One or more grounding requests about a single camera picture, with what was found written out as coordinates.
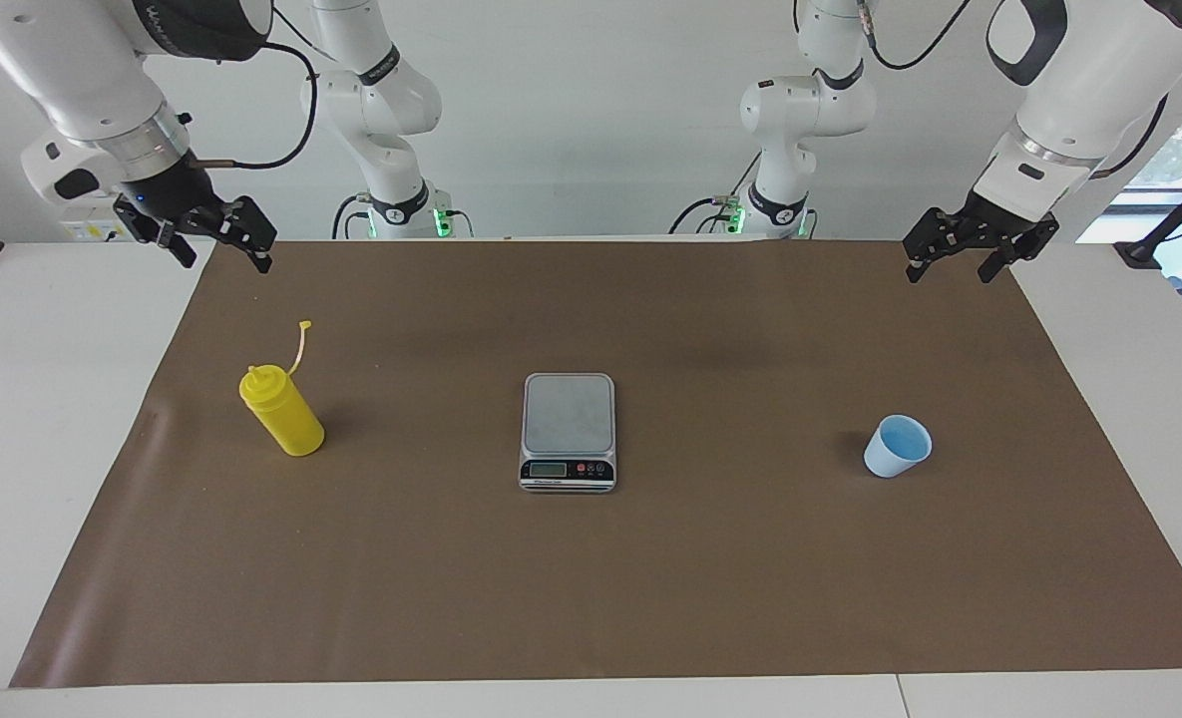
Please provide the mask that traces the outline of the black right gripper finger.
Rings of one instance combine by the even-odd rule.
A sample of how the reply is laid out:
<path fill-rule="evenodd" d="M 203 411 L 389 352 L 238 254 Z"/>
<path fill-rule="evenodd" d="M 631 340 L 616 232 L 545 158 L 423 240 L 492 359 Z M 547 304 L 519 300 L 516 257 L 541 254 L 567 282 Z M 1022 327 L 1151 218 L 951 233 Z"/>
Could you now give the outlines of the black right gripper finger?
<path fill-rule="evenodd" d="M 194 267 L 196 252 L 190 242 L 180 237 L 174 224 L 161 222 L 143 214 L 123 194 L 115 199 L 115 214 L 135 242 L 155 245 L 160 250 L 165 250 L 167 254 L 173 255 L 182 267 Z"/>
<path fill-rule="evenodd" d="M 220 206 L 220 224 L 215 240 L 242 251 L 259 274 L 267 274 L 274 259 L 271 252 L 277 227 L 251 196 L 240 196 Z"/>

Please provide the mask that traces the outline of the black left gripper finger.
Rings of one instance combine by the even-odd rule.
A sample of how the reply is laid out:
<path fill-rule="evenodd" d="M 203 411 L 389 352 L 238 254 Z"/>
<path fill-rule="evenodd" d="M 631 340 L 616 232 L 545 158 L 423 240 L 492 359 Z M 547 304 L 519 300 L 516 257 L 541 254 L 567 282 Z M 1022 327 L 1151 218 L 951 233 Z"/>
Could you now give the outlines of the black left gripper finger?
<path fill-rule="evenodd" d="M 1004 269 L 1019 261 L 1032 261 L 1056 237 L 1060 224 L 1054 214 L 1047 214 L 1041 221 L 1018 233 L 1015 237 L 996 238 L 996 247 L 980 264 L 980 282 L 991 283 Z"/>
<path fill-rule="evenodd" d="M 978 219 L 931 207 L 904 237 L 907 280 L 918 283 L 934 261 L 970 248 L 978 237 Z"/>

